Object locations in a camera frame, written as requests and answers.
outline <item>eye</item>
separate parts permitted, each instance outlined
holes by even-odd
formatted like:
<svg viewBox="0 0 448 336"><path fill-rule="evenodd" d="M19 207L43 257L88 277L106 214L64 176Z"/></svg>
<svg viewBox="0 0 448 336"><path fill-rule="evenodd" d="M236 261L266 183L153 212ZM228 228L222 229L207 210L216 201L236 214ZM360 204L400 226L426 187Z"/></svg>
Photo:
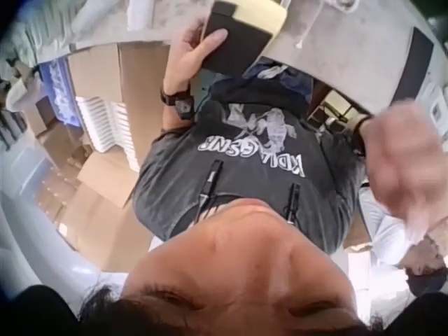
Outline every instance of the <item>eye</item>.
<svg viewBox="0 0 448 336"><path fill-rule="evenodd" d="M204 306L198 303L193 297L180 293L173 288L145 288L144 295L152 296L153 298L163 300L170 305L193 311L204 308Z"/></svg>
<svg viewBox="0 0 448 336"><path fill-rule="evenodd" d="M316 302L313 304L308 304L304 307L299 308L290 308L288 309L289 314L294 317L306 317L310 315L314 315L322 310L337 308L337 304L329 301Z"/></svg>

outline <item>person in white shirt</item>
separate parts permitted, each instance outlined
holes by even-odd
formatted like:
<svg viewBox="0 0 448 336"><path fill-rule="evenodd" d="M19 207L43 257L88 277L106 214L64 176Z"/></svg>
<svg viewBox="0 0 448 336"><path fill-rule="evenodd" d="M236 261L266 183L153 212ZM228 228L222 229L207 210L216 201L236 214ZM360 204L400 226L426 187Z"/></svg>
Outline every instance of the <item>person in white shirt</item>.
<svg viewBox="0 0 448 336"><path fill-rule="evenodd" d="M44 98L47 93L38 67L31 69L18 59L9 64L14 67L16 77L10 82L2 81L1 103L10 112L21 112Z"/></svg>
<svg viewBox="0 0 448 336"><path fill-rule="evenodd" d="M372 265L404 269L408 286L415 296L438 292L447 281L447 266L438 245L426 235L414 245L406 224L390 216L375 199L368 183L359 192L360 210L372 240Z"/></svg>

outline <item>black watch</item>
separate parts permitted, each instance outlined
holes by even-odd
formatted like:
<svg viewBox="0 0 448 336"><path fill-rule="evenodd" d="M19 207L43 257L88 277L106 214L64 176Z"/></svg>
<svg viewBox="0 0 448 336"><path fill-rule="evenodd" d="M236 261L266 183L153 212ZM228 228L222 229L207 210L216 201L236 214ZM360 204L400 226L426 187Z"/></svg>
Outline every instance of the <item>black watch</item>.
<svg viewBox="0 0 448 336"><path fill-rule="evenodd" d="M168 106L174 106L180 119L192 120L195 117L195 98L191 95L190 85L188 89L183 92L177 92L169 96L160 89L160 98L163 104Z"/></svg>

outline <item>bracelet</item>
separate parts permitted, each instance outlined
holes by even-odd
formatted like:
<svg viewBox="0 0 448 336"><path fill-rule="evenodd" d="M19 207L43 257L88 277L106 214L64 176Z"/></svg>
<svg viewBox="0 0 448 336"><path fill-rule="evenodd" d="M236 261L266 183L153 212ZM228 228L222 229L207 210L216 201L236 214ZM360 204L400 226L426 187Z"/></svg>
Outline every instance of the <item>bracelet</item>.
<svg viewBox="0 0 448 336"><path fill-rule="evenodd" d="M373 117L371 115L365 115L364 119L359 121L353 130L353 138L352 138L353 139L352 140L353 148L354 148L356 154L359 156L362 156L362 157L365 157L365 144L364 144L364 139L361 136L361 133L359 132L359 130L361 129L361 126L363 126L366 121L371 120L371 119L373 119Z"/></svg>

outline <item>hand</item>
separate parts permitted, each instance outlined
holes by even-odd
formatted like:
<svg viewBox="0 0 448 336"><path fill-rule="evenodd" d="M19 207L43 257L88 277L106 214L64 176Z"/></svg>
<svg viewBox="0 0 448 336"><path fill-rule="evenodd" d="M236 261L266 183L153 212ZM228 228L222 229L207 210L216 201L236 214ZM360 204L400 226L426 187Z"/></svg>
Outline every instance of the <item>hand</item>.
<svg viewBox="0 0 448 336"><path fill-rule="evenodd" d="M448 186L448 161L434 126L415 103L402 102L360 132L375 198L411 230L424 233Z"/></svg>
<svg viewBox="0 0 448 336"><path fill-rule="evenodd" d="M196 20L173 40L163 80L163 90L167 95L187 90L190 79L199 72L205 58L227 38L228 31L219 29L201 42L204 23L203 18Z"/></svg>

